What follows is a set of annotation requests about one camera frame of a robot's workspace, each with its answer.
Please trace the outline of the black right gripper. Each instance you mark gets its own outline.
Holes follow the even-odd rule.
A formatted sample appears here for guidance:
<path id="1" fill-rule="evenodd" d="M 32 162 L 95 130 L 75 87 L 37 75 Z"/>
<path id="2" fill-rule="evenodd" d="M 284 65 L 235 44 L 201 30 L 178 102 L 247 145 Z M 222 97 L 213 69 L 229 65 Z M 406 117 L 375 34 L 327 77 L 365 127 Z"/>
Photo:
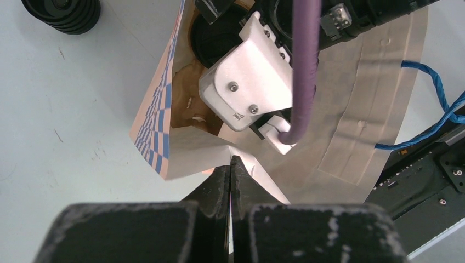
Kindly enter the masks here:
<path id="1" fill-rule="evenodd" d="M 195 7 L 208 24 L 213 24 L 234 1 L 195 1 Z M 358 35 L 433 4 L 433 1 L 322 1 L 319 49 L 347 42 Z M 242 28 L 254 12 L 266 26 L 265 34 L 275 43 L 292 49 L 292 1 L 254 1 L 240 21 Z"/>

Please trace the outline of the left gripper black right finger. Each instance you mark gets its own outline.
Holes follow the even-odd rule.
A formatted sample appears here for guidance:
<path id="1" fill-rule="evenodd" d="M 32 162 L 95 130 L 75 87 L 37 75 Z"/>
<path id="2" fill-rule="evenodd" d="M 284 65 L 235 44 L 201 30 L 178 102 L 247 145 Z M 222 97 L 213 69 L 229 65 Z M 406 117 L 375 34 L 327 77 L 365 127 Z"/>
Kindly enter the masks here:
<path id="1" fill-rule="evenodd" d="M 393 220 L 373 204 L 283 204 L 230 166 L 235 262 L 406 262 Z"/>

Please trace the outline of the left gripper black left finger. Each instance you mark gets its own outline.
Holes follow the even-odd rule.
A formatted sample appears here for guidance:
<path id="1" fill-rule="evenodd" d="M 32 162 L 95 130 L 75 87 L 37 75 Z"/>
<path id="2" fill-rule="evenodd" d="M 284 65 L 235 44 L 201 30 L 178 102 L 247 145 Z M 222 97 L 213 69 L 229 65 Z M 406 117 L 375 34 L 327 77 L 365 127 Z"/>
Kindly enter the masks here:
<path id="1" fill-rule="evenodd" d="M 224 165 L 179 202 L 72 204 L 35 262 L 228 262 L 229 190 Z"/>

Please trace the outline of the paper takeout bag blue handles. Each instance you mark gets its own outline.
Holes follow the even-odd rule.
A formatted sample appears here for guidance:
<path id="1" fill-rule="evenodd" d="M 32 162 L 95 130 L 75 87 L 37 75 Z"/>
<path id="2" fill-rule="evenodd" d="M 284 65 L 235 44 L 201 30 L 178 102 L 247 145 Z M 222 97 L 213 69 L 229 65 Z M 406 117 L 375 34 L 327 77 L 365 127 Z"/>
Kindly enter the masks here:
<path id="1" fill-rule="evenodd" d="M 395 19 L 319 55 L 310 123 L 293 145 L 279 141 L 290 122 L 266 113 L 244 131 L 224 122 L 217 136 L 171 127 L 172 79 L 194 57 L 189 36 L 200 14 L 182 1 L 171 38 L 129 136 L 165 180 L 227 165 L 240 156 L 252 177 L 287 203 L 361 203 L 396 142 L 417 77 L 402 59 L 420 59 L 432 7 Z"/>

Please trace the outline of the separated brown pulp cup carrier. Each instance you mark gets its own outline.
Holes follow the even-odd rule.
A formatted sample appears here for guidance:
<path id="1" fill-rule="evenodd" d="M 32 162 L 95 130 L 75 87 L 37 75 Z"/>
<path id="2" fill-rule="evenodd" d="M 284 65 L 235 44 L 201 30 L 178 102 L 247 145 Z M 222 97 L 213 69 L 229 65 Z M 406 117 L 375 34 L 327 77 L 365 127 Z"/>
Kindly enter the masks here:
<path id="1" fill-rule="evenodd" d="M 223 121 L 199 94 L 199 79 L 206 68 L 196 59 L 182 67 L 172 79 L 171 127 L 195 127 L 217 136 Z"/>

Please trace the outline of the black cup lid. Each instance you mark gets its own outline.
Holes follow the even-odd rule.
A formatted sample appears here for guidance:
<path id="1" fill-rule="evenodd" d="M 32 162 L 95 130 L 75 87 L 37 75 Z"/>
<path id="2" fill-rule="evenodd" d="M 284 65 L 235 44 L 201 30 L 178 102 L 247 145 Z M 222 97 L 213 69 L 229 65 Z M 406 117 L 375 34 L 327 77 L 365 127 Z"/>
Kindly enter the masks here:
<path id="1" fill-rule="evenodd" d="M 196 59 L 206 68 L 212 67 L 233 48 L 242 43 L 240 21 L 248 10 L 233 4 L 217 21 L 208 24 L 198 15 L 190 28 L 190 44 Z"/>

